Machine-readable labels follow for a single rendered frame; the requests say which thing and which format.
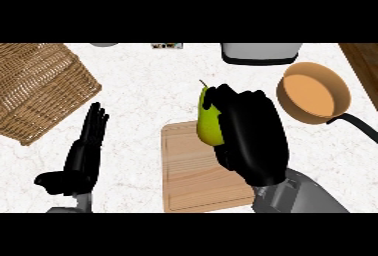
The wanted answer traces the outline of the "brown wooden cabinet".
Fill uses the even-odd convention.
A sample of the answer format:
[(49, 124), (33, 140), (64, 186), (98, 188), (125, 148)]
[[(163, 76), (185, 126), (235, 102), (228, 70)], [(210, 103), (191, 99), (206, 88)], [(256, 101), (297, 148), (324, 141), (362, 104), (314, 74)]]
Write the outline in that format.
[(339, 44), (378, 111), (378, 43)]

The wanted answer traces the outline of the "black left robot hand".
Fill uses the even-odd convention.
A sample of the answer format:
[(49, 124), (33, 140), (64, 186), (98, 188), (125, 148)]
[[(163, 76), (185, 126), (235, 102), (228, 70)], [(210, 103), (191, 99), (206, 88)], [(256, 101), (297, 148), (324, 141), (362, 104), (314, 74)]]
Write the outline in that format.
[(101, 103), (94, 103), (80, 138), (71, 145), (64, 170), (42, 173), (35, 179), (35, 184), (42, 186), (51, 195), (74, 196), (92, 192), (99, 176), (101, 147), (108, 119), (110, 115)]

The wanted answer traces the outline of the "pale wooden cutting board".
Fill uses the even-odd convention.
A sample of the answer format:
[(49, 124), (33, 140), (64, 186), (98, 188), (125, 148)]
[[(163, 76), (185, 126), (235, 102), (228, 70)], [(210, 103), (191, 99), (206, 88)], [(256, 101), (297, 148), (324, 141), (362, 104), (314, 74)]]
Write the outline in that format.
[(253, 189), (221, 166), (213, 147), (198, 138), (195, 121), (163, 127), (161, 154), (166, 212), (209, 212), (253, 203)]

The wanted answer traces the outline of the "small printed box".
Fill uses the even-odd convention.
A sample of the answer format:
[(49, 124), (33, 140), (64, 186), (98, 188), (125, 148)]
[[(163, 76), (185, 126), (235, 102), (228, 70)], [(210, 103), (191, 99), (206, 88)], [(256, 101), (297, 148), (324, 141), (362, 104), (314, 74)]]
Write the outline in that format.
[(184, 43), (153, 43), (153, 49), (184, 49)]

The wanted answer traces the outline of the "green pear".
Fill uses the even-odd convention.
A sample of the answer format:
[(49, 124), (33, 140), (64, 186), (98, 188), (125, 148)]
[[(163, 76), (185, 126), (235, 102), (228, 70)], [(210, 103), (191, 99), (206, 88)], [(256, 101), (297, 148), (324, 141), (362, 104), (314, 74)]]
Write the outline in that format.
[(219, 115), (221, 111), (210, 105), (210, 108), (204, 108), (206, 93), (209, 86), (203, 86), (198, 103), (198, 123), (197, 123), (197, 134), (200, 140), (210, 146), (219, 146), (225, 143), (222, 130), (219, 126)]

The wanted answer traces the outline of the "white appliance with black base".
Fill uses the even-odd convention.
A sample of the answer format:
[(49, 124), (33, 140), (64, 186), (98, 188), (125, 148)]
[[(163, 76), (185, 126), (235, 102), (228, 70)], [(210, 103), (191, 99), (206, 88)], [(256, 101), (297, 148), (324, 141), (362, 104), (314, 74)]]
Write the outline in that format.
[(228, 64), (269, 66), (291, 64), (302, 43), (222, 43), (222, 59)]

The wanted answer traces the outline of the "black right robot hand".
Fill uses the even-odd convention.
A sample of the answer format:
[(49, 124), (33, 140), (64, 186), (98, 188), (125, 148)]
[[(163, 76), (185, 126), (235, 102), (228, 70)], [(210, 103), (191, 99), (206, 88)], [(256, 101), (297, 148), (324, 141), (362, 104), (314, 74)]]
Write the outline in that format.
[(221, 165), (235, 171), (253, 187), (284, 182), (290, 160), (280, 114), (262, 90), (237, 93), (228, 84), (210, 87), (206, 108), (215, 106), (225, 143), (215, 147)]

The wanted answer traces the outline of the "wicker basket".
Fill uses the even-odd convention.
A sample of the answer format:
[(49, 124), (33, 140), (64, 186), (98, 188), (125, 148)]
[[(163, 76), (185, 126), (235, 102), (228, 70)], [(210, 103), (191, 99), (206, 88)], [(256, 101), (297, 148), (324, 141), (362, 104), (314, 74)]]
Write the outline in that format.
[(0, 135), (30, 146), (102, 90), (63, 43), (0, 43)]

